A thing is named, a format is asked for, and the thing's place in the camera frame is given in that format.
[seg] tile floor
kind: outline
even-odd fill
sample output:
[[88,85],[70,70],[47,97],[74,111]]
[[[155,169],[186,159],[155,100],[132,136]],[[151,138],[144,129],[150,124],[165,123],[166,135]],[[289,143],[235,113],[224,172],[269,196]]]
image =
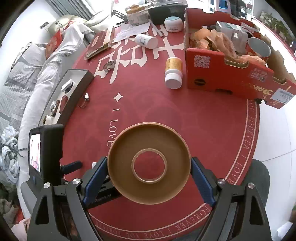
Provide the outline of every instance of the tile floor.
[[266,204],[272,237],[290,217],[296,202],[296,98],[281,109],[260,105],[259,136],[254,159],[269,170]]

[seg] white paper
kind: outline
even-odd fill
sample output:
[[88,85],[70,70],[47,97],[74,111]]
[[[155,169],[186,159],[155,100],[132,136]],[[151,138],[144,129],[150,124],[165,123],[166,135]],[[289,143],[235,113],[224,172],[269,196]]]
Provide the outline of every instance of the white paper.
[[150,22],[147,22],[147,23],[144,23],[144,24],[141,24],[138,26],[132,26],[130,24],[122,23],[120,25],[120,27],[121,27],[121,31],[114,38],[113,43],[127,39],[130,36],[134,36],[134,35],[141,34],[141,33],[146,33],[150,27]]
[[270,97],[270,99],[281,102],[283,104],[287,104],[293,97],[294,95],[290,92],[278,88],[277,91],[274,92],[272,97]]
[[276,231],[276,235],[272,238],[273,241],[280,241],[292,227],[293,223],[286,222],[283,226],[279,227]]

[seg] small display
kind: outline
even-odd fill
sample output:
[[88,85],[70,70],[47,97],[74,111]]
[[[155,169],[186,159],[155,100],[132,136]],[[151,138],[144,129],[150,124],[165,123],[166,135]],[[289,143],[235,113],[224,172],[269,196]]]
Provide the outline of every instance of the small display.
[[30,138],[30,165],[40,172],[40,134]]

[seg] paper cup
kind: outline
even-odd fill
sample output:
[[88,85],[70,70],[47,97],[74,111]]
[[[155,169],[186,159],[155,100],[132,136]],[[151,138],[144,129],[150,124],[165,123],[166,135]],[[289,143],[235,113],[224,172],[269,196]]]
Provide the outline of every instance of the paper cup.
[[271,49],[268,44],[261,39],[252,37],[248,38],[247,54],[257,55],[266,62],[271,54]]

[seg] white bedsheet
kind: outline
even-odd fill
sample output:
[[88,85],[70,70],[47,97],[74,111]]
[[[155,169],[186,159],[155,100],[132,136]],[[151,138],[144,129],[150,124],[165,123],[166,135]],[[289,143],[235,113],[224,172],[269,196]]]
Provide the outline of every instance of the white bedsheet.
[[[38,126],[38,122],[45,108],[46,102],[53,87],[58,83],[65,71],[73,64],[77,58],[74,54],[78,50],[80,52],[85,49],[83,44],[84,35],[80,31],[80,27],[72,24],[63,33],[63,41],[56,51],[45,62],[37,79],[37,84],[27,103],[20,126],[20,134],[18,139],[18,149],[28,148],[29,132],[32,128]],[[25,218],[30,217],[30,213],[25,205],[20,185],[29,180],[29,166],[28,166],[28,150],[20,151],[17,160],[20,165],[20,175],[17,182],[17,194],[20,201]]]

